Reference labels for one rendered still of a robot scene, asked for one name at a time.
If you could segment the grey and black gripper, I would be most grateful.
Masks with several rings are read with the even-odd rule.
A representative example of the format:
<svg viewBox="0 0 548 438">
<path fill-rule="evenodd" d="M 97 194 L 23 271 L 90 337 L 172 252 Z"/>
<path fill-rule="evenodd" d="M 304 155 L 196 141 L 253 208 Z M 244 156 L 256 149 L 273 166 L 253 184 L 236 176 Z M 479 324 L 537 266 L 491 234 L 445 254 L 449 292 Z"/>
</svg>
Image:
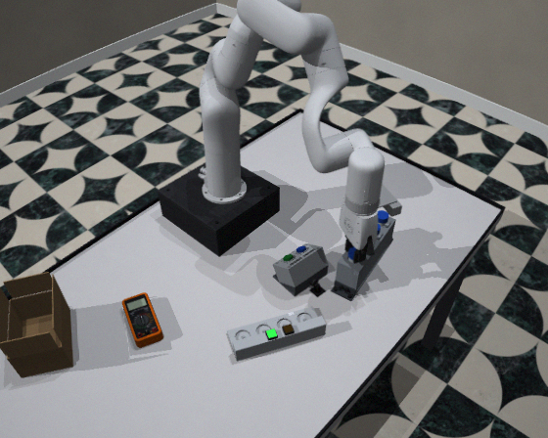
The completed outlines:
<svg viewBox="0 0 548 438">
<path fill-rule="evenodd" d="M 377 210 L 378 208 L 369 214 L 354 213 L 346 207 L 345 197 L 342 201 L 339 225 L 347 239 L 344 250 L 348 252 L 351 247 L 356 248 L 353 257 L 354 264 L 364 261 L 366 254 L 369 256 L 375 254 L 373 245 L 378 233 Z"/>
</svg>

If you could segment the orange digital multimeter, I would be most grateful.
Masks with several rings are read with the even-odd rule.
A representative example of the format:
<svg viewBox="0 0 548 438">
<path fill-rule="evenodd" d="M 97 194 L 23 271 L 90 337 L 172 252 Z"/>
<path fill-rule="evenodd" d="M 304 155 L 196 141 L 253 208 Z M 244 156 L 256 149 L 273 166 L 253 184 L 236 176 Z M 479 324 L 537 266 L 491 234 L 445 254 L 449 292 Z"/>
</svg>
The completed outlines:
<svg viewBox="0 0 548 438">
<path fill-rule="evenodd" d="M 142 348 L 163 339 L 157 316 L 147 293 L 122 300 L 122 306 L 137 347 Z"/>
</svg>

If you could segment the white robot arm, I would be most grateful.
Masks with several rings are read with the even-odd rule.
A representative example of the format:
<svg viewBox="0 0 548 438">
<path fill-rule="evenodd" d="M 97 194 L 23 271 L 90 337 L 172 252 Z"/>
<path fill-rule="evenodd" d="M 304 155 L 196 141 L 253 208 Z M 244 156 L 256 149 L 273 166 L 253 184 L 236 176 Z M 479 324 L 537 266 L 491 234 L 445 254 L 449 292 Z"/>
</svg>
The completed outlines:
<svg viewBox="0 0 548 438">
<path fill-rule="evenodd" d="M 199 90 L 205 146 L 205 168 L 201 168 L 205 175 L 199 174 L 205 179 L 203 195 L 211 202 L 229 204 L 247 192 L 241 179 L 241 111 L 235 89 L 248 82 L 266 39 L 303 59 L 311 91 L 301 131 L 313 168 L 330 173 L 348 167 L 345 205 L 352 212 L 369 214 L 383 207 L 391 217 L 398 215 L 402 205 L 382 184 L 385 159 L 367 133 L 352 129 L 322 139 L 322 111 L 349 79 L 333 22 L 300 9 L 300 0 L 238 0 L 238 14 L 226 38 L 211 49 Z"/>
</svg>

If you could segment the brown cardboard box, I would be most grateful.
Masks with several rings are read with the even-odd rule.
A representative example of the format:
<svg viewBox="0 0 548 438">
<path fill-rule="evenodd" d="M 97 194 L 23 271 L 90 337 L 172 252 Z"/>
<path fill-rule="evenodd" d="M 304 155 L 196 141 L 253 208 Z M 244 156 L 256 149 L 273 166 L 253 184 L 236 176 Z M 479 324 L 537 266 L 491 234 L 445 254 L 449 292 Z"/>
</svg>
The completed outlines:
<svg viewBox="0 0 548 438">
<path fill-rule="evenodd" d="M 0 349 L 19 376 L 73 367 L 70 308 L 54 275 L 3 284 L 14 299 L 9 302 L 0 287 Z"/>
</svg>

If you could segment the black table edge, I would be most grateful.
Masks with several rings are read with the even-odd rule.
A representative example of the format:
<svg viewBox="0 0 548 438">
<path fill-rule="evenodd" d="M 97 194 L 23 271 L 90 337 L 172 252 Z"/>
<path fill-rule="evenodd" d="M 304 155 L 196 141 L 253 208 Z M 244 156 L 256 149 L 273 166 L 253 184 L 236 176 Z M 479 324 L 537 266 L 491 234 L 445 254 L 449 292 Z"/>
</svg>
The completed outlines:
<svg viewBox="0 0 548 438">
<path fill-rule="evenodd" d="M 270 130 L 274 129 L 275 127 L 277 127 L 278 125 L 282 124 L 283 122 L 285 122 L 286 120 L 290 119 L 291 117 L 295 116 L 296 114 L 302 112 L 303 113 L 304 109 L 298 109 L 296 111 L 294 111 L 293 113 L 289 114 L 288 116 L 284 117 L 283 119 L 279 120 L 278 122 L 276 122 L 275 124 L 271 125 L 270 127 L 266 128 L 265 130 L 261 131 L 260 133 L 258 133 L 257 135 L 253 136 L 252 138 L 248 139 L 247 141 L 245 141 L 244 143 L 242 143 L 240 145 L 240 149 L 245 147 L 246 145 L 248 145 L 249 143 L 253 142 L 254 140 L 256 140 L 257 138 L 261 137 L 262 135 L 264 135 L 265 133 L 269 132 Z M 332 123 L 322 117 L 320 117 L 320 121 L 323 122 L 323 123 L 326 123 L 340 131 L 348 131 L 342 127 L 340 127 L 339 125 L 335 124 L 335 123 Z M 371 141 L 372 142 L 372 141 Z M 450 276 L 450 278 L 447 280 L 447 282 L 443 285 L 443 287 L 439 290 L 439 292 L 435 295 L 435 297 L 432 299 L 432 301 L 428 304 L 428 306 L 424 309 L 424 311 L 420 314 L 420 316 L 415 320 L 415 322 L 411 325 L 411 327 L 401 336 L 401 338 L 396 342 L 396 344 L 391 348 L 391 350 L 387 353 L 387 355 L 382 359 L 382 361 L 376 366 L 376 368 L 370 373 L 370 375 L 364 380 L 364 382 L 358 387 L 358 389 L 351 395 L 351 397 L 344 403 L 344 405 L 338 410 L 338 412 L 330 419 L 330 421 L 321 429 L 321 431 L 314 437 L 314 438 L 320 438 L 323 433 L 331 426 L 331 424 L 339 417 L 339 415 L 345 410 L 345 408 L 351 403 L 351 401 L 358 395 L 358 393 L 364 388 L 364 386 L 370 381 L 370 379 L 375 375 L 375 373 L 381 368 L 381 366 L 386 362 L 386 360 L 390 357 L 390 355 L 395 351 L 395 349 L 400 345 L 400 343 L 404 340 L 404 338 L 409 334 L 409 332 L 413 329 L 414 326 L 416 326 L 418 324 L 418 322 L 422 319 L 422 317 L 426 314 L 426 312 L 430 309 L 430 307 L 434 304 L 434 302 L 437 300 L 437 298 L 440 296 L 440 294 L 444 291 L 444 289 L 448 286 L 448 284 L 451 282 L 451 280 L 455 277 L 455 275 L 458 273 L 458 271 L 461 269 L 461 267 L 465 264 L 465 262 L 468 260 L 468 258 L 471 256 L 471 254 L 474 252 L 474 250 L 477 248 L 477 246 L 480 244 L 480 242 L 483 240 L 483 238 L 486 236 L 486 234 L 489 232 L 489 230 L 491 229 L 491 227 L 494 225 L 494 223 L 497 221 L 497 219 L 500 217 L 500 215 L 503 213 L 504 209 L 505 209 L 505 206 L 487 198 L 487 197 L 484 197 L 432 170 L 430 170 L 429 168 L 407 158 L 407 157 L 404 157 L 398 153 L 395 153 L 383 146 L 380 146 L 374 142 L 372 142 L 372 144 L 374 145 L 375 148 L 379 149 L 379 150 L 382 150 L 386 153 L 389 153 L 415 167 L 418 167 L 432 175 L 434 175 L 435 177 L 501 209 L 501 211 L 498 213 L 498 215 L 495 217 L 495 219 L 492 221 L 492 223 L 489 225 L 489 227 L 486 229 L 486 231 L 483 233 L 483 235 L 480 237 L 480 239 L 478 240 L 478 242 L 474 245 L 474 247 L 471 249 L 471 251 L 468 253 L 468 255 L 464 258 L 464 260 L 461 262 L 461 264 L 457 267 L 457 269 L 454 271 L 454 273 Z M 56 270 L 57 268 L 59 268 L 60 266 L 62 266 L 63 264 L 65 264 L 66 262 L 68 262 L 69 260 L 71 260 L 71 258 L 73 258 L 74 256 L 76 256 L 77 254 L 79 254 L 80 252 L 82 252 L 83 250 L 85 250 L 86 248 L 88 248 L 89 246 L 91 246 L 92 244 L 94 244 L 95 242 L 99 241 L 100 239 L 102 239 L 103 237 L 105 237 L 106 235 L 108 235 L 109 233 L 111 233 L 112 231 L 114 231 L 115 229 L 117 229 L 118 227 L 120 227 L 121 225 L 123 225 L 124 223 L 126 223 L 127 221 L 129 221 L 130 219 L 132 219 L 133 217 L 137 216 L 138 214 L 140 214 L 141 212 L 143 212 L 144 210 L 146 210 L 147 208 L 149 208 L 150 206 L 152 206 L 153 204 L 157 203 L 159 200 L 159 197 L 156 197 L 155 199 L 151 200 L 150 202 L 148 202 L 147 204 L 145 204 L 144 206 L 142 206 L 141 208 L 139 208 L 138 210 L 134 211 L 133 213 L 131 213 L 130 215 L 128 215 L 127 217 L 125 217 L 124 219 L 122 219 L 121 221 L 117 222 L 116 224 L 114 224 L 113 226 L 111 226 L 110 228 L 108 228 L 105 232 L 103 232 L 102 234 L 100 234 L 99 236 L 97 236 L 96 238 L 94 238 L 93 240 L 89 241 L 88 243 L 84 244 L 83 246 L 81 246 L 80 248 L 78 248 L 77 250 L 75 250 L 74 252 L 72 252 L 71 254 L 69 254 L 68 256 L 66 256 L 65 258 L 63 258 L 62 260 L 60 260 L 59 262 L 57 262 L 56 264 L 54 264 L 53 266 L 51 266 L 50 268 L 48 268 L 47 270 L 45 270 L 44 272 L 42 273 L 46 273 L 46 272 L 53 272 L 54 270 Z"/>
</svg>

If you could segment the grey button panel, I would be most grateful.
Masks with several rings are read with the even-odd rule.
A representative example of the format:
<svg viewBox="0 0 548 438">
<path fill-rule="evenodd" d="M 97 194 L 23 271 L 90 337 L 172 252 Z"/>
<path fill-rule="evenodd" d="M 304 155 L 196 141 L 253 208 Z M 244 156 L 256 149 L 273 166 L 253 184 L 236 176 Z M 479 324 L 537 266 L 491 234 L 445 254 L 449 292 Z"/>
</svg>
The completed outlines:
<svg viewBox="0 0 548 438">
<path fill-rule="evenodd" d="M 326 291 L 318 284 L 328 274 L 322 246 L 305 243 L 272 265 L 276 273 L 273 278 L 293 296 L 310 285 L 314 286 L 310 291 L 317 297 Z"/>
</svg>

